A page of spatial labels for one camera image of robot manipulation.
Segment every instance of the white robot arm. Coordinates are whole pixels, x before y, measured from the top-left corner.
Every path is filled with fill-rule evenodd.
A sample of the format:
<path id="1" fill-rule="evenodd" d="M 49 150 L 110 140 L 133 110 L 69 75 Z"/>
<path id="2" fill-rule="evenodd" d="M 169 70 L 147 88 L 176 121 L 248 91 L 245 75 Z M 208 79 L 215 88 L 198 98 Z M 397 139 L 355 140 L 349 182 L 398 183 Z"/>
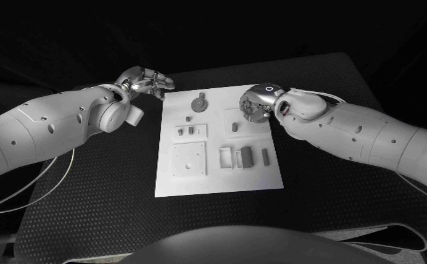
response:
<path id="1" fill-rule="evenodd" d="M 0 175 L 62 155 L 124 121 L 136 126 L 143 111 L 131 99 L 139 93 L 163 99 L 162 88 L 173 89 L 173 80 L 133 67 L 114 84 L 36 98 L 13 108 L 0 115 Z"/>
<path id="2" fill-rule="evenodd" d="M 291 88 L 286 92 L 278 85 L 264 83 L 244 93 L 240 109 L 257 123 L 267 121 L 273 112 L 293 138 L 339 158 L 387 168 L 427 185 L 427 130 L 335 99 L 339 103 L 330 104 L 312 91 Z"/>

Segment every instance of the black table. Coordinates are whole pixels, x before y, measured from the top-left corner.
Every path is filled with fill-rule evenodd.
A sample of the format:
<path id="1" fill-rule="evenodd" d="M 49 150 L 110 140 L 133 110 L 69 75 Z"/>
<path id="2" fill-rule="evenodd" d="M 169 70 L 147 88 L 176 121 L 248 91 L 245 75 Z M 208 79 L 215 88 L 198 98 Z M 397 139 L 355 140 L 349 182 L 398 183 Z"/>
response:
<path id="1" fill-rule="evenodd" d="M 176 91 L 273 82 L 381 110 L 343 53 L 170 77 Z M 133 104 L 146 112 L 139 126 L 124 124 L 77 148 L 62 185 L 26 210 L 14 254 L 27 263 L 127 254 L 176 233 L 218 225 L 312 233 L 404 223 L 427 235 L 424 195 L 394 172 L 341 160 L 294 140 L 276 119 L 270 125 L 284 189 L 154 198 L 162 101 L 141 95 Z M 71 153 L 59 157 L 38 182 L 33 200 L 59 181 L 69 158 Z"/>

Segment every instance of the wire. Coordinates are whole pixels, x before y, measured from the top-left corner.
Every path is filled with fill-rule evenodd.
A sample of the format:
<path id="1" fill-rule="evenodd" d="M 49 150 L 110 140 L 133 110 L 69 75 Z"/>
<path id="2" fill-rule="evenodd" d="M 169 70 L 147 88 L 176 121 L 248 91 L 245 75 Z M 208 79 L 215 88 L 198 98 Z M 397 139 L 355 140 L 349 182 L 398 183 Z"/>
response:
<path id="1" fill-rule="evenodd" d="M 65 177 L 66 177 L 66 174 L 68 174 L 68 172 L 69 172 L 69 169 L 71 169 L 71 166 L 72 166 L 72 164 L 74 164 L 74 153 L 72 153 L 72 156 L 71 156 L 71 161 L 69 161 L 69 166 L 68 166 L 68 169 L 66 169 L 66 172 L 65 172 L 65 174 L 64 174 L 64 176 L 62 176 L 62 179 L 61 179 L 61 181 L 58 182 L 58 184 L 56 184 L 56 186 L 51 189 L 51 191 L 38 199 L 38 200 L 35 200 L 32 203 L 29 203 L 29 204 L 26 204 L 25 206 L 22 206 L 22 207 L 17 207 L 17 208 L 13 208 L 13 209 L 10 209 L 10 210 L 0 210 L 0 213 L 9 213 L 9 212 L 13 212 L 13 211 L 16 211 L 16 210 L 20 210 L 22 208 L 25 208 L 25 207 L 29 207 L 32 204 L 35 204 L 36 202 L 39 202 L 52 192 L 53 192 L 53 190 L 56 189 L 56 187 L 59 186 L 59 184 L 62 183 L 62 181 L 64 181 L 64 179 L 65 179 Z"/>
<path id="2" fill-rule="evenodd" d="M 338 96 L 335 96 L 333 94 L 329 94 L 329 93 L 320 93 L 317 91 L 309 91 L 309 90 L 296 89 L 296 88 L 291 88 L 291 91 L 294 91 L 294 92 L 303 92 L 303 93 L 319 94 L 322 96 L 328 96 L 328 97 L 336 99 L 339 102 L 346 102 L 341 97 L 338 97 Z"/>
<path id="3" fill-rule="evenodd" d="M 395 173 L 403 178 L 403 180 L 427 196 L 427 192 L 417 185 L 414 185 L 414 183 L 408 181 L 408 179 L 398 173 L 398 171 L 395 171 Z"/>
<path id="4" fill-rule="evenodd" d="M 56 159 L 58 159 L 58 157 L 55 157 L 55 159 L 52 160 L 52 162 L 48 165 L 46 169 L 38 175 L 38 177 L 33 179 L 33 181 L 16 193 L 13 193 L 7 198 L 4 198 L 4 200 L 0 200 L 0 204 L 3 204 L 12 197 L 14 197 L 40 179 L 40 177 L 45 175 L 46 171 L 49 170 L 51 166 L 53 165 Z"/>

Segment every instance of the white board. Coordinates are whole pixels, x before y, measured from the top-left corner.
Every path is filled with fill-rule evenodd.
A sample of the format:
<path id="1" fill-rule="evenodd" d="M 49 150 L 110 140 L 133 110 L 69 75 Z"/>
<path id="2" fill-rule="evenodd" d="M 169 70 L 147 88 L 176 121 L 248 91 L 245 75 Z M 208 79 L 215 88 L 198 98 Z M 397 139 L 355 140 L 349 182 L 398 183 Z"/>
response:
<path id="1" fill-rule="evenodd" d="M 250 123 L 238 107 L 241 95 L 251 87 L 253 85 L 244 85 L 166 93 L 156 197 L 283 188 L 270 123 Z M 192 101 L 199 97 L 199 93 L 205 93 L 208 101 L 208 109 L 202 113 L 192 110 Z M 238 123 L 237 132 L 231 129 L 234 122 Z M 202 152 L 196 150 L 195 144 L 203 144 L 205 163 L 201 159 L 198 163 Z M 254 166 L 238 168 L 235 151 L 245 146 L 253 149 Z M 268 152 L 267 166 L 263 149 Z"/>

